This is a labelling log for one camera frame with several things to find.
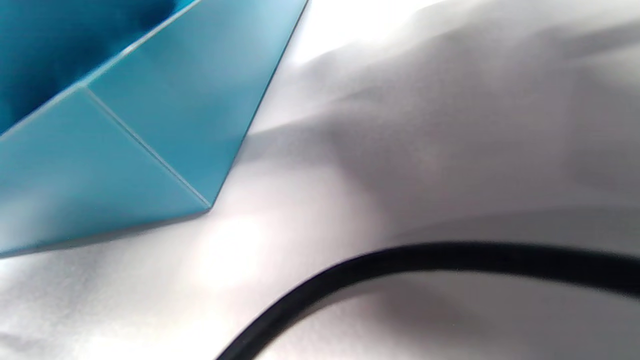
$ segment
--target black cable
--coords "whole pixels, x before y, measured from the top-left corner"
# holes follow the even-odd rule
[[[305,281],[251,323],[218,360],[251,360],[319,300],[391,274],[448,270],[532,277],[640,299],[640,259],[579,249],[450,241],[406,245],[349,259]]]

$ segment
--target black cord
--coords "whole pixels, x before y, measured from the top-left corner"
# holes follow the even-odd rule
[[[385,249],[305,281],[251,323],[218,360],[251,360],[319,300],[358,282],[403,272],[484,272],[565,282],[640,299],[640,259],[579,249],[450,241]]]

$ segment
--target white surface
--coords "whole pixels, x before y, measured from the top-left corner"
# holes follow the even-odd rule
[[[0,358],[212,359],[318,270],[410,241],[640,254],[640,7],[432,3],[312,0],[209,214],[0,261]],[[261,359],[637,357],[640,304],[570,286],[342,298]]]

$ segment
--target teal box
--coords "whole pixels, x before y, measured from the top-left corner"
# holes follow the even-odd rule
[[[0,252],[209,209],[306,0],[195,1],[0,136]]]

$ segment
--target blue metal container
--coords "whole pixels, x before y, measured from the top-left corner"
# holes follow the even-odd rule
[[[0,252],[209,209],[305,2],[181,2],[4,132]]]

